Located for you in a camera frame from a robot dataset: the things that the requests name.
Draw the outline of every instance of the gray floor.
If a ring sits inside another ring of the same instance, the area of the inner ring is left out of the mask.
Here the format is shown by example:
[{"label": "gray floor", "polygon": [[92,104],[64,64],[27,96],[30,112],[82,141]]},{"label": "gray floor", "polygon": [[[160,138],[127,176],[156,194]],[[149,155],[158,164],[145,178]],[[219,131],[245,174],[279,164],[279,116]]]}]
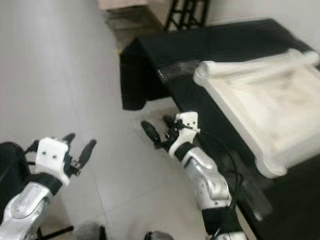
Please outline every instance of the gray floor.
[{"label": "gray floor", "polygon": [[115,9],[105,13],[106,23],[112,29],[119,51],[136,37],[163,31],[163,27],[147,6]]},{"label": "gray floor", "polygon": [[97,139],[88,166],[52,204],[45,232],[99,222],[114,240],[141,240],[152,230],[205,239],[179,163],[155,151],[138,128],[141,116],[174,104],[122,110],[116,48],[95,0],[1,0],[0,142],[25,148],[32,139],[75,132],[77,156]]}]

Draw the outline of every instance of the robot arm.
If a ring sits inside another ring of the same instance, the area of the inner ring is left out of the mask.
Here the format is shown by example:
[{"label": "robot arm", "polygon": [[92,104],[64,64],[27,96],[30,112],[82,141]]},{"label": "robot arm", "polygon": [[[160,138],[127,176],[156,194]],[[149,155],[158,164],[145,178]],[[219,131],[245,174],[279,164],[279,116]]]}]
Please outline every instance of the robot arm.
[{"label": "robot arm", "polygon": [[167,122],[171,128],[166,133],[165,142],[160,141],[159,134],[150,123],[143,121],[141,125],[156,147],[163,147],[185,168],[193,183],[207,234],[213,235],[215,240],[246,240],[231,206],[232,197],[226,179],[219,173],[215,161],[192,143],[200,132],[198,114],[179,113],[173,122]]},{"label": "robot arm", "polygon": [[46,137],[35,141],[36,174],[28,179],[23,191],[7,204],[0,226],[0,240],[31,240],[47,216],[48,205],[62,186],[67,187],[71,175],[79,175],[88,162],[97,141],[91,140],[79,160],[69,155],[72,133],[61,141]]}]

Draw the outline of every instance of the black tablecloth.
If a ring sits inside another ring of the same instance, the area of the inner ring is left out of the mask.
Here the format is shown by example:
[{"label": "black tablecloth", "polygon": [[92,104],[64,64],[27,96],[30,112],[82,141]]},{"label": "black tablecloth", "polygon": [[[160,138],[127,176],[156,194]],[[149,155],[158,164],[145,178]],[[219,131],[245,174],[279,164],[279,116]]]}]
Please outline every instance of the black tablecloth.
[{"label": "black tablecloth", "polygon": [[[261,240],[320,239],[320,157],[292,168],[286,176],[270,180],[258,172],[255,156],[192,74],[175,74],[177,63],[212,60],[242,62],[281,54],[289,48],[310,47],[277,22],[266,19],[159,33],[139,37],[120,56],[123,108],[138,110],[146,101],[172,96],[182,112],[196,111],[199,128],[220,138],[234,150],[243,175],[239,207]],[[166,69],[171,74],[163,75]],[[208,136],[197,137],[228,177],[230,160]]]}]

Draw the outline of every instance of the black metal stand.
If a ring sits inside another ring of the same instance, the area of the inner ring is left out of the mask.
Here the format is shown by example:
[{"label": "black metal stand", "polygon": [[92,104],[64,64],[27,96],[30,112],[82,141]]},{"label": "black metal stand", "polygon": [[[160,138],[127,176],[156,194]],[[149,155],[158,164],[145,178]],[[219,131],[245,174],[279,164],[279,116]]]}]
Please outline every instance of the black metal stand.
[{"label": "black metal stand", "polygon": [[[196,19],[195,12],[199,3],[202,3],[200,19]],[[171,24],[177,30],[190,29],[191,27],[203,27],[206,24],[210,0],[184,0],[182,9],[178,9],[179,0],[173,0],[164,30],[168,31]],[[180,14],[179,21],[175,20],[176,14]]]},{"label": "black metal stand", "polygon": [[99,240],[107,240],[106,229],[104,226],[100,226],[99,228]]},{"label": "black metal stand", "polygon": [[39,227],[38,230],[36,231],[36,235],[37,235],[37,240],[47,240],[47,239],[52,239],[52,238],[55,238],[57,236],[60,236],[62,234],[65,234],[65,233],[68,233],[68,232],[71,232],[75,229],[74,226],[68,226],[64,229],[61,229],[59,231],[55,231],[53,233],[50,233],[48,235],[45,235],[43,236],[42,234],[42,231],[41,231],[41,228]]}]

